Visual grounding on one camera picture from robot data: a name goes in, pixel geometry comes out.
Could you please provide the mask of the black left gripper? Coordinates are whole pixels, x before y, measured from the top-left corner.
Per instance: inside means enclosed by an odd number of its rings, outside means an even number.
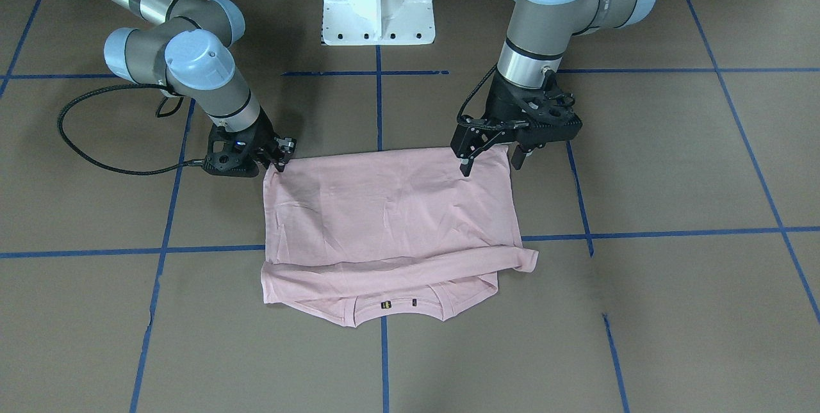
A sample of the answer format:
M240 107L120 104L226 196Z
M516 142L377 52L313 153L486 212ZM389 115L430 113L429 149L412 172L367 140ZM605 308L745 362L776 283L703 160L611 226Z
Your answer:
M534 88L516 86L495 72L483 116L460 119L451 139L461 174L468 177L479 154L494 145L518 142L510 165L521 170L533 148L576 138L583 122L574 112L575 102L574 95L563 92L552 70Z

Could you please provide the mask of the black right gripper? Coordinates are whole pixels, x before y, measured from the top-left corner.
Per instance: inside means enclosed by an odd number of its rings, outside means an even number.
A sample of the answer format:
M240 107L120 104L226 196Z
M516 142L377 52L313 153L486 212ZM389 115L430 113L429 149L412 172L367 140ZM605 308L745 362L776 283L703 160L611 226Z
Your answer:
M283 172L285 165L295 153L297 141L294 138L278 138L270 119L264 111L260 111L256 120L249 126L254 128L256 134L254 139L255 160L258 164L266 164L266 168L274 168L279 173Z

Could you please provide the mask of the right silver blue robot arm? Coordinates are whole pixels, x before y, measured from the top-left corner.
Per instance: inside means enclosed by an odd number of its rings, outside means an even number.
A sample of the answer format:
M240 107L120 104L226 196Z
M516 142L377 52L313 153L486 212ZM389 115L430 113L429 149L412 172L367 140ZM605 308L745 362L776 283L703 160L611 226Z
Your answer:
M254 177L283 171L296 141L279 136L229 49L245 20L229 0L109 0L150 22L108 36L104 59L123 85L111 91L156 89L191 98L213 122L204 158L187 160L211 175Z

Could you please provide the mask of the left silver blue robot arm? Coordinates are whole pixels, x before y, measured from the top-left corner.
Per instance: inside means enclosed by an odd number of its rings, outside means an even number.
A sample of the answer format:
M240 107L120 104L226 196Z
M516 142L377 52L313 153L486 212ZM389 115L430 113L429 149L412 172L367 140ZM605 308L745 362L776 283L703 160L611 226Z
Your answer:
M464 176L481 153L515 144L511 165L519 170L535 149L576 138L582 119L574 95L557 83L557 72L574 36L641 22L656 0L511 0L514 10L500 59L484 75L490 81L479 118L457 113L451 149Z

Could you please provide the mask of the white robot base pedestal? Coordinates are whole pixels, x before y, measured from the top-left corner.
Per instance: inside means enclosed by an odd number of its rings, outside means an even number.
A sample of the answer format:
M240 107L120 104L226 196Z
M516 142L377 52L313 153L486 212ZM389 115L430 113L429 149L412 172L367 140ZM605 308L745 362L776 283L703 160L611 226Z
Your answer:
M322 43L328 46L430 45L433 0L323 0Z

